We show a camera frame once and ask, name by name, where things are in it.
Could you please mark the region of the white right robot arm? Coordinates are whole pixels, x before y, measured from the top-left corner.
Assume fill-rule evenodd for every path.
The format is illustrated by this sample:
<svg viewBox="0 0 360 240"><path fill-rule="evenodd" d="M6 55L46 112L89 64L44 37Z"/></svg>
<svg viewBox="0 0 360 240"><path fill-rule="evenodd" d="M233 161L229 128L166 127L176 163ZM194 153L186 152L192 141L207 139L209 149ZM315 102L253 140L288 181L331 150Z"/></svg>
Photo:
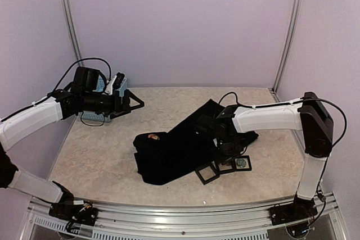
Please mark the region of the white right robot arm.
<svg viewBox="0 0 360 240"><path fill-rule="evenodd" d="M297 200L288 206L288 215L299 220L309 209L333 149L334 121L315 93L265 105L229 105L215 117L215 126L228 138L247 132L287 130L301 135L303 171L296 190Z"/></svg>

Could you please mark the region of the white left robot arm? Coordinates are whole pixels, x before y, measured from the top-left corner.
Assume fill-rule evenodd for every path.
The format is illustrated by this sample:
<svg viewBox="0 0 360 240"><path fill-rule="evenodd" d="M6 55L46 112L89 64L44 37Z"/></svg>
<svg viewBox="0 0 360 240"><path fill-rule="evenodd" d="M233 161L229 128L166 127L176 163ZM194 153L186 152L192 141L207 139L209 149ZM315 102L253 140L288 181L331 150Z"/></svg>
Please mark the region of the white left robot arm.
<svg viewBox="0 0 360 240"><path fill-rule="evenodd" d="M71 94L57 90L41 103L35 103L7 120L1 120L1 188L15 189L47 203L56 203L56 210L66 220L79 214L78 206L64 198L66 191L58 184L47 180L50 166L36 169L44 159L37 161L43 153L55 159L59 149L50 147L60 144L56 137L55 123L70 123L74 115L90 111L111 119L142 108L144 101L131 91L124 95Z"/></svg>

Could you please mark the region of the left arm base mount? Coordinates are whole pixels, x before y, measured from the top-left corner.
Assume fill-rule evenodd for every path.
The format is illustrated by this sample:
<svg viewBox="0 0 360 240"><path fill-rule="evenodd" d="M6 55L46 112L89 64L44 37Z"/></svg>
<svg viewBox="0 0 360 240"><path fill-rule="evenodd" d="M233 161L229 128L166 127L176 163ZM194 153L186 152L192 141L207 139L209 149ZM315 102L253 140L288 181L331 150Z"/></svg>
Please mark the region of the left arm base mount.
<svg viewBox="0 0 360 240"><path fill-rule="evenodd" d="M67 221L65 230L74 233L80 229L80 225L95 226L98 217L98 209L87 200L76 200L74 195L61 184L53 181L63 192L58 203L52 203L49 216Z"/></svg>

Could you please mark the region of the green round brooch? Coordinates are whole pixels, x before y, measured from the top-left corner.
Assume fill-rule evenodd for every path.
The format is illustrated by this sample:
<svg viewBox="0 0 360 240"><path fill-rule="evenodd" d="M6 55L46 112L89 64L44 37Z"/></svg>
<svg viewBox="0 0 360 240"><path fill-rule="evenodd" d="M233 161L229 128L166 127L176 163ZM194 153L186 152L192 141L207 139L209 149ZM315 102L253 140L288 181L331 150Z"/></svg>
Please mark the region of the green round brooch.
<svg viewBox="0 0 360 240"><path fill-rule="evenodd" d="M246 168L247 167L246 159L236 159L236 166L241 169Z"/></svg>

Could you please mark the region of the black garment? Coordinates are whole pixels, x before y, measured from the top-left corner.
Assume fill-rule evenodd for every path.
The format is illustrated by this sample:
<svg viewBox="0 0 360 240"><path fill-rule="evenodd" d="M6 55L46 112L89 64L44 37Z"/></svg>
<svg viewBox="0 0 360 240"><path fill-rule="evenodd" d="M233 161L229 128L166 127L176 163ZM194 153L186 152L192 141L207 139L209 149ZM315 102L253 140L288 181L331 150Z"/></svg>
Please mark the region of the black garment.
<svg viewBox="0 0 360 240"><path fill-rule="evenodd" d="M186 117L169 132L153 132L139 134L133 145L136 149L134 158L137 172L147 184L164 185L181 178L201 165L214 162L216 146L213 139L227 141L222 128L215 126L213 137L205 137L194 131L195 121L201 115L215 118L224 107L212 99L208 100L195 112ZM160 140L148 138L156 134ZM258 139L256 132L241 134L245 138L245 149L241 156L246 155L247 147Z"/></svg>

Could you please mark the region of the red round brooch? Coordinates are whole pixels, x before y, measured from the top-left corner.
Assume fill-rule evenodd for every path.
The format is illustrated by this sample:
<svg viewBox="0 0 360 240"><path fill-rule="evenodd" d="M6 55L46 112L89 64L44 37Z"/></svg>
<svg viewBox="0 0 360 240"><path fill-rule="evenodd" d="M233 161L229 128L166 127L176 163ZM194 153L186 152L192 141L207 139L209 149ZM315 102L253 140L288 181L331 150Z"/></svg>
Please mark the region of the red round brooch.
<svg viewBox="0 0 360 240"><path fill-rule="evenodd" d="M160 140L160 137L158 135L156 135L156 134L149 134L148 138L154 139L154 140L157 140L157 141Z"/></svg>

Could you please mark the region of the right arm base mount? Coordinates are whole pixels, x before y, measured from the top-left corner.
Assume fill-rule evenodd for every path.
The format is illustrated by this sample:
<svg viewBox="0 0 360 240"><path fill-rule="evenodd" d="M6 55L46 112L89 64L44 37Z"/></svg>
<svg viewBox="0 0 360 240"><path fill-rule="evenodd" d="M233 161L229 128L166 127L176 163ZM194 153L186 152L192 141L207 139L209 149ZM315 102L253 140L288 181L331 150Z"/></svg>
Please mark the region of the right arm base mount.
<svg viewBox="0 0 360 240"><path fill-rule="evenodd" d="M318 198L323 203L323 208L320 212L317 211L315 198ZM326 196L324 194L316 193L315 198L304 200L295 195L290 203L283 205L275 204L269 209L272 225L280 225L307 218L312 218L310 222L310 225L312 225L322 215L326 207Z"/></svg>

